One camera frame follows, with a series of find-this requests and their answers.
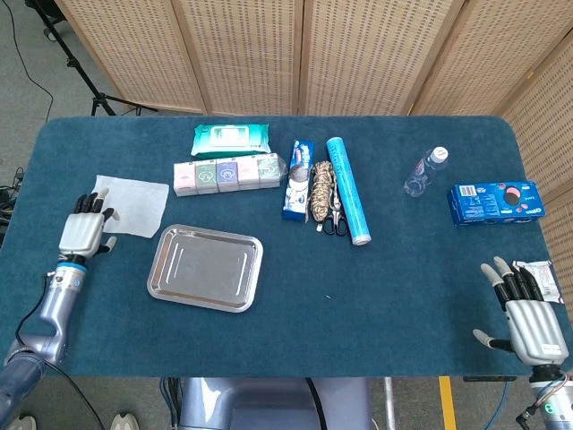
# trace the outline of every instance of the tripod stand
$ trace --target tripod stand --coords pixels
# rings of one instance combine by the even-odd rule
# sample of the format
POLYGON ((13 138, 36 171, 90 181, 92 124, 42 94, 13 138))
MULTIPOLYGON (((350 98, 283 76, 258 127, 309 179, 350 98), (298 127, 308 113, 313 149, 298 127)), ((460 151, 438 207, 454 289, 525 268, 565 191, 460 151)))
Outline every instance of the tripod stand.
POLYGON ((86 85, 88 85, 91 92, 93 93, 93 100, 91 103, 91 115, 92 116, 96 115, 96 111, 98 110, 98 107, 100 107, 100 106, 103 107, 103 109, 106 111, 106 113, 108 115, 110 115, 110 116, 117 115, 115 113, 115 111, 111 108, 111 106, 109 106, 109 103, 107 103, 108 100, 117 101, 119 103, 124 103, 125 105, 130 105, 130 106, 135 107, 135 115, 136 116, 139 116, 141 114, 142 109, 148 109, 148 110, 153 111, 153 112, 158 111, 157 109, 154 109, 153 107, 146 107, 146 106, 143 106, 139 103, 133 103, 133 102, 128 101, 128 100, 119 99, 118 97, 108 96, 107 94, 99 91, 98 88, 96 87, 96 85, 93 83, 93 81, 88 76, 88 74, 85 72, 85 70, 83 70, 83 67, 81 67, 81 64, 78 61, 78 59, 75 56, 73 56, 73 53, 70 50, 70 48, 64 43, 64 41, 60 37, 60 34, 57 32, 56 28, 54 27, 54 24, 47 17, 46 13, 42 10, 41 6, 38 3, 38 0, 30 0, 30 3, 32 5, 32 7, 34 8, 34 10, 38 13, 39 17, 44 22, 44 25, 52 33, 52 35, 56 39, 56 42, 60 45, 62 50, 68 56, 67 66, 73 67, 80 74, 83 81, 86 82, 86 85))

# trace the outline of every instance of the floor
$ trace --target floor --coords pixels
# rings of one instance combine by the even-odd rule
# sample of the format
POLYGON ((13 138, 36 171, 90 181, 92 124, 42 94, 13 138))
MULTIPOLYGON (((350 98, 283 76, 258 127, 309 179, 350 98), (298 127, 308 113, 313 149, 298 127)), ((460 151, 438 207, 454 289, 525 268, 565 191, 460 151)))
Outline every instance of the floor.
MULTIPOLYGON (((80 76, 65 66, 65 55, 60 47, 43 35, 39 17, 21 0, 6 1, 13 10, 18 44, 30 75, 54 95, 50 118, 89 115, 90 91, 80 76)), ((58 24, 58 29, 100 90, 114 94, 69 25, 58 24)), ((0 4, 0 58, 0 185, 6 185, 12 183, 18 166, 26 168, 36 135, 45 122, 49 97, 25 76, 14 49, 10 17, 3 4, 0 4)), ((121 105, 113 106, 119 113, 126 110, 121 105)), ((131 411, 140 420, 141 430, 168 429, 167 407, 159 394, 158 379, 77 377, 75 380, 106 425, 116 412, 131 411)), ((438 378, 394 378, 393 384, 398 429, 444 428, 438 378)), ((503 383, 464 383, 461 378, 452 378, 451 385, 458 428, 484 429, 498 406, 503 383)), ((371 392, 372 413, 380 429, 386 428, 381 380, 371 380, 371 392)), ((526 378, 512 383, 509 400, 494 428, 517 429, 515 416, 532 401, 526 378)), ((39 430, 96 428, 76 394, 57 376, 45 378, 22 411, 37 418, 39 430)), ((543 428, 539 417, 529 422, 532 430, 543 428)))

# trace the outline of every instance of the robotic arm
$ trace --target robotic arm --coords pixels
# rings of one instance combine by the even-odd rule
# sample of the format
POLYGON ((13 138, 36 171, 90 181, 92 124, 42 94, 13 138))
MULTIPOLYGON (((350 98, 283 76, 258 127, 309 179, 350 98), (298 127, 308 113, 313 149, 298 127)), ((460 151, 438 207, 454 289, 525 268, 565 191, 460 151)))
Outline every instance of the robotic arm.
POLYGON ((494 262, 498 271, 482 264, 482 272, 492 283, 509 325, 510 340, 493 338, 474 330, 474 336, 487 348, 515 353, 533 368, 529 378, 535 402, 516 418, 523 429, 538 410, 546 428, 573 428, 573 382, 560 365, 569 351, 552 306, 543 301, 534 276, 525 269, 511 269, 500 257, 494 262))
POLYGON ((105 245, 100 244, 105 222, 112 217, 119 219, 112 208, 101 211, 107 192, 104 189, 81 196, 65 222, 59 246, 60 263, 47 275, 51 280, 44 289, 40 311, 40 320, 51 325, 55 334, 20 334, 22 323, 37 306, 16 330, 16 340, 0 372, 0 428, 7 425, 11 414, 42 379, 46 365, 58 366, 65 359, 70 316, 83 285, 86 261, 94 255, 109 253, 115 245, 114 236, 105 245))

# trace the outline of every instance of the rope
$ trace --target rope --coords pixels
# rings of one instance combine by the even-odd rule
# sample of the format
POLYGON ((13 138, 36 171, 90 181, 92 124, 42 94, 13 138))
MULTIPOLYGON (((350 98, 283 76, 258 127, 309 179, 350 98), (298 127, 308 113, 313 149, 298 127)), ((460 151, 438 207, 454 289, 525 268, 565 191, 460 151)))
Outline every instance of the rope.
POLYGON ((314 165, 312 172, 311 212, 316 222, 322 222, 329 214, 334 170, 330 161, 320 161, 314 165))

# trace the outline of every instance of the plastic water bottle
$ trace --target plastic water bottle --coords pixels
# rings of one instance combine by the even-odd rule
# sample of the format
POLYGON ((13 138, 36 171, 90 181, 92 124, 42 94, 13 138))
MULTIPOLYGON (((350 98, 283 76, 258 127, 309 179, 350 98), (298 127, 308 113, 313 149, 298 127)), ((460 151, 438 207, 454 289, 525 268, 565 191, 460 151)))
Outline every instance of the plastic water bottle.
POLYGON ((426 187, 432 183, 438 174, 438 170, 448 165, 448 150, 437 146, 428 150, 426 155, 418 161, 414 171, 404 183, 404 191, 411 197, 419 197, 426 191, 426 187))

